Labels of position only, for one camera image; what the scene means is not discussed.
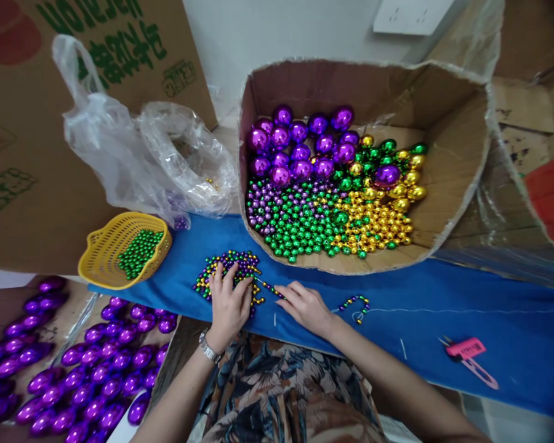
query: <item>woman's left hand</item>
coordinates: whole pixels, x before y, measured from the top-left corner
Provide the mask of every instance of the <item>woman's left hand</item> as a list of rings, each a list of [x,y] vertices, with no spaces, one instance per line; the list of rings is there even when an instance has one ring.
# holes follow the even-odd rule
[[[220,262],[215,272],[209,276],[214,320],[206,335],[206,341],[217,354],[222,354],[226,350],[248,320],[251,311],[252,277],[242,280],[232,290],[237,270],[236,263],[222,279],[223,265]]]

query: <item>woman's right hand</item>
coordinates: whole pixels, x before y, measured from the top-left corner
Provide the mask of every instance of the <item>woman's right hand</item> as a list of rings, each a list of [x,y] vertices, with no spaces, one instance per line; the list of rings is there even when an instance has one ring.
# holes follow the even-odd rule
[[[338,317],[328,310],[317,290],[308,289],[297,281],[287,286],[276,285],[275,289],[287,298],[276,303],[295,321],[319,337],[329,339]]]

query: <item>yellow plastic basket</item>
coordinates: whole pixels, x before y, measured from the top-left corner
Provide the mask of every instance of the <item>yellow plastic basket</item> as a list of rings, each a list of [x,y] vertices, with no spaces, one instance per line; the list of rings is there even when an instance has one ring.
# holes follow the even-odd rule
[[[119,254],[124,252],[143,229],[164,232],[156,246],[154,257],[144,265],[142,272],[133,280],[119,269]],[[121,290],[152,277],[166,257],[172,245],[172,237],[163,220],[140,212],[124,212],[109,221],[106,226],[90,233],[88,248],[78,263],[78,274],[97,286]]]

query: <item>electrical outlet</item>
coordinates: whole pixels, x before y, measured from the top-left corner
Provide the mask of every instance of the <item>electrical outlet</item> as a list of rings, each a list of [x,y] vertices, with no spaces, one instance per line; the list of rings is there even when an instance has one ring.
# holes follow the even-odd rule
[[[382,0],[375,33],[431,35],[454,0]]]

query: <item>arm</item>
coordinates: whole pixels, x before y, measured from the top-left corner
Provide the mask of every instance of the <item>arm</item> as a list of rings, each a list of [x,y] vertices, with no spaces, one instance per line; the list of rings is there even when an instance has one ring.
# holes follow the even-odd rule
[[[222,354],[248,320],[252,299],[252,278],[242,280],[232,291],[238,264],[222,280],[223,266],[209,279],[213,323],[206,335],[207,345]],[[139,427],[131,443],[186,442],[197,416],[207,379],[214,368],[201,347],[171,383],[154,410]]]
[[[298,282],[275,289],[287,298],[277,304],[299,324],[346,355],[419,439],[455,443],[490,441],[425,380],[330,312],[317,291]]]

